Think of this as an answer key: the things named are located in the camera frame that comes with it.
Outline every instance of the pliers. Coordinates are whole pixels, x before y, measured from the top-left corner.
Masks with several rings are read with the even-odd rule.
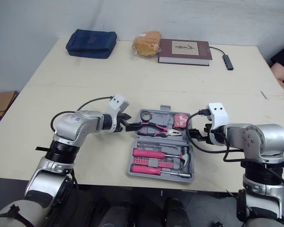
[[[163,137],[166,138],[167,136],[182,136],[182,132],[175,130],[175,129],[169,129],[166,125],[159,125],[151,122],[142,122],[140,123],[143,127],[151,127],[159,130],[160,132],[156,133],[147,133],[143,131],[138,131],[137,135],[139,136],[151,136],[151,137]]]

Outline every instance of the plastic bag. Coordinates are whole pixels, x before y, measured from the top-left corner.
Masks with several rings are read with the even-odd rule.
[[[152,57],[160,52],[161,33],[158,31],[144,32],[133,41],[133,55]]]

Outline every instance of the gray plastic tool case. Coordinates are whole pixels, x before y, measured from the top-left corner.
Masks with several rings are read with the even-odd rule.
[[[170,106],[162,105],[160,107],[161,110],[140,110],[138,119],[136,122],[143,122],[140,118],[141,112],[150,112],[152,114],[152,119],[149,122],[153,122],[160,125],[166,125],[169,129],[173,128],[174,123],[174,115],[178,114],[176,112],[170,111]],[[157,129],[153,129],[151,127],[145,127],[140,129],[143,132],[147,133],[155,133],[158,132]],[[130,156],[130,162],[127,168],[127,172],[129,175],[133,176],[143,176],[143,177],[150,177],[150,178],[157,178],[157,179],[163,179],[163,180],[169,180],[169,181],[178,181],[178,182],[185,182],[185,183],[191,183],[195,179],[195,173],[194,173],[194,158],[193,158],[193,149],[192,147],[187,143],[187,136],[186,136],[186,130],[180,130],[182,131],[182,136],[167,136],[166,138],[162,137],[150,137],[150,136],[138,136],[137,139],[134,140],[131,156]],[[182,155],[183,147],[188,147],[188,163],[185,167],[183,167],[183,162],[180,161],[179,158],[173,157],[173,158],[165,158],[165,159],[157,159],[157,158],[145,158],[145,157],[134,157],[133,156],[133,150],[135,148],[142,149],[142,150],[154,150],[154,151],[160,151],[164,152],[169,155]],[[164,162],[173,162],[173,169],[169,168],[161,168],[161,171],[166,172],[173,172],[173,173],[185,173],[185,174],[191,174],[190,178],[183,178],[177,175],[171,175],[166,173],[161,173],[161,175],[150,175],[150,174],[140,174],[140,173],[133,173],[131,172],[131,167],[134,162],[134,158],[139,159],[147,159],[148,160],[148,167],[158,167],[159,161]]]

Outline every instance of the blue bag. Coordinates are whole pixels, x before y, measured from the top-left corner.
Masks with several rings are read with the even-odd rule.
[[[115,32],[77,29],[66,44],[66,49],[72,56],[106,59],[113,51],[116,40]]]

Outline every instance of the white table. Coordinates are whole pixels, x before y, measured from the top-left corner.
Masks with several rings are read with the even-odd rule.
[[[49,122],[53,115],[116,93],[129,100],[125,112],[133,119],[140,109],[159,109],[160,105],[192,114],[210,102],[221,102],[230,122],[284,127],[284,92],[256,47],[214,45],[230,56],[234,71],[227,71],[216,50],[212,50],[210,67],[204,67],[132,58],[127,41],[119,41],[107,60],[77,58],[68,55],[66,43],[66,39],[57,41],[0,123],[2,178],[30,179],[44,156],[34,151],[36,146],[48,147],[52,141]],[[86,108],[105,111],[106,106],[107,101],[99,101]],[[194,126],[202,129],[206,122],[206,117],[196,117]],[[79,183],[217,192],[242,188],[244,169],[239,163],[224,163],[223,155],[197,149],[193,183],[129,176],[126,170],[134,139],[134,132],[125,131],[89,135],[75,160]]]

